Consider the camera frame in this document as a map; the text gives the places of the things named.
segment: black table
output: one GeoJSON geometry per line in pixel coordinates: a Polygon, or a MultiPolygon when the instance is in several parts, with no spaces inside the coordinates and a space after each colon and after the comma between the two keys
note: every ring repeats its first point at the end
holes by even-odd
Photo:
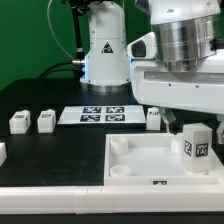
{"type": "MultiPolygon", "coordinates": [[[[7,146],[7,161],[0,168],[0,187],[15,186],[100,186],[103,185],[106,134],[146,133],[144,125],[56,126],[53,134],[39,134],[37,118],[42,110],[53,109],[59,119],[65,106],[135,105],[131,91],[98,94],[81,90],[73,79],[24,79],[0,92],[0,142],[7,146]],[[8,121],[16,111],[29,110],[32,125],[25,135],[10,135],[8,121]]],[[[177,122],[203,122],[218,126],[216,116],[174,111],[177,122]]],[[[224,161],[224,147],[213,149],[224,161]]],[[[223,223],[223,213],[147,213],[109,215],[13,215],[0,216],[0,223],[223,223]]]]}

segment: green backdrop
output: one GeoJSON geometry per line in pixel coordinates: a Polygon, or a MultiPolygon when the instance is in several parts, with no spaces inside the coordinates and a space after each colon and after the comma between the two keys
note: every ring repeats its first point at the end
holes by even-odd
{"type": "MultiPolygon", "coordinates": [[[[47,23],[49,0],[0,0],[0,90],[14,80],[36,78],[47,67],[68,60],[51,36],[47,23]]],[[[150,30],[149,18],[134,5],[125,1],[127,42],[139,38],[150,30]]],[[[85,52],[88,52],[88,21],[80,18],[85,52]]],[[[55,33],[72,55],[75,55],[75,37],[68,4],[55,0],[52,7],[55,33]]],[[[71,74],[55,74],[62,77],[71,74]]]]}

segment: white robot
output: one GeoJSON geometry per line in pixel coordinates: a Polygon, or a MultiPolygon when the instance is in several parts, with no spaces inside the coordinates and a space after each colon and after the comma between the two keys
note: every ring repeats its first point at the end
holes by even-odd
{"type": "Polygon", "coordinates": [[[81,86],[98,92],[116,92],[130,84],[125,16],[113,1],[93,1],[88,12],[90,51],[85,57],[81,86]]]}
{"type": "MultiPolygon", "coordinates": [[[[141,104],[160,108],[169,124],[176,108],[218,115],[224,121],[224,44],[217,0],[136,0],[151,15],[151,32],[128,46],[131,80],[141,104]]],[[[219,143],[224,123],[218,129],[219,143]]]]}

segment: small white cube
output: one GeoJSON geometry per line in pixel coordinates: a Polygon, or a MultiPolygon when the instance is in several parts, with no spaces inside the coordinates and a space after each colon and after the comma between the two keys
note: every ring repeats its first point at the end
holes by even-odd
{"type": "Polygon", "coordinates": [[[160,131],[161,116],[157,107],[149,108],[146,117],[146,130],[160,131]]]}
{"type": "Polygon", "coordinates": [[[6,155],[5,143],[0,143],[0,167],[5,162],[6,158],[7,155],[6,155]]]}
{"type": "Polygon", "coordinates": [[[30,112],[23,110],[16,112],[9,121],[11,134],[25,134],[31,124],[30,112]]]}
{"type": "Polygon", "coordinates": [[[212,129],[204,124],[184,125],[182,161],[191,172],[207,171],[210,168],[212,129]]]}
{"type": "Polygon", "coordinates": [[[54,110],[42,111],[38,120],[39,133],[52,133],[56,124],[56,116],[54,110]]]}

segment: warning label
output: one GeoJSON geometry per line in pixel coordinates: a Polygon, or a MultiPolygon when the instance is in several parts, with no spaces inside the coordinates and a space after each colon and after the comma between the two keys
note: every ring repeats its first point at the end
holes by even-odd
{"type": "Polygon", "coordinates": [[[110,53],[114,53],[114,52],[113,52],[110,44],[107,42],[101,53],[110,54],[110,53]]]}

